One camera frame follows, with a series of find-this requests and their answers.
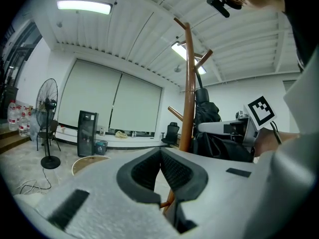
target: person's hand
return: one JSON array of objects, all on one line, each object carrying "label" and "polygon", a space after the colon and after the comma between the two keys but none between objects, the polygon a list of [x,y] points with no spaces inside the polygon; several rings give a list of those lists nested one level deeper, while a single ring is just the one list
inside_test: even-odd
[{"label": "person's hand", "polygon": [[[282,142],[299,137],[299,134],[296,133],[284,133],[279,132],[279,136]],[[279,144],[276,140],[274,132],[267,128],[262,128],[258,134],[258,137],[255,142],[255,157],[259,157],[262,153],[269,150],[276,150],[279,147]]]}]

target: black cabinet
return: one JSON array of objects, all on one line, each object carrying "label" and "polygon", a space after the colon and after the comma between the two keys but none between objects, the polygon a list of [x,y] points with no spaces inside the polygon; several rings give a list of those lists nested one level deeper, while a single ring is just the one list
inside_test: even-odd
[{"label": "black cabinet", "polygon": [[98,114],[80,111],[78,122],[78,156],[93,156]]}]

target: trash bin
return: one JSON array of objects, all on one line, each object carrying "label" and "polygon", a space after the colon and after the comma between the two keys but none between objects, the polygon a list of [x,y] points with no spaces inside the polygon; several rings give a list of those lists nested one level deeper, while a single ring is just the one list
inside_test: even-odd
[{"label": "trash bin", "polygon": [[95,154],[104,155],[108,146],[107,141],[98,141],[95,143]]}]

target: ceiling light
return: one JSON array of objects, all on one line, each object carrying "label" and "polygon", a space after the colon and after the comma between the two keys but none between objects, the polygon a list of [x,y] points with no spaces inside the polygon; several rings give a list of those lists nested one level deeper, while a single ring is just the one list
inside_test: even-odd
[{"label": "ceiling light", "polygon": [[110,14],[112,9],[112,5],[108,3],[80,0],[58,1],[57,5],[60,10],[89,10],[103,14]]},{"label": "ceiling light", "polygon": [[[186,49],[182,46],[182,45],[178,45],[179,42],[175,42],[171,48],[179,55],[181,56],[183,59],[187,60],[187,52]],[[201,66],[198,69],[199,74],[205,74],[206,70]]]}]

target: roller blind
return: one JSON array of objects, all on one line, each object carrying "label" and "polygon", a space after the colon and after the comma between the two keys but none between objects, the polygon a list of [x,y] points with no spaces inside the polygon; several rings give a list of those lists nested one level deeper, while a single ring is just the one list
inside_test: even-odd
[{"label": "roller blind", "polygon": [[161,88],[123,75],[116,94],[111,128],[155,132]]},{"label": "roller blind", "polygon": [[108,128],[120,77],[120,72],[76,61],[63,92],[59,122],[78,126],[79,113],[82,110],[98,113],[98,125]]}]

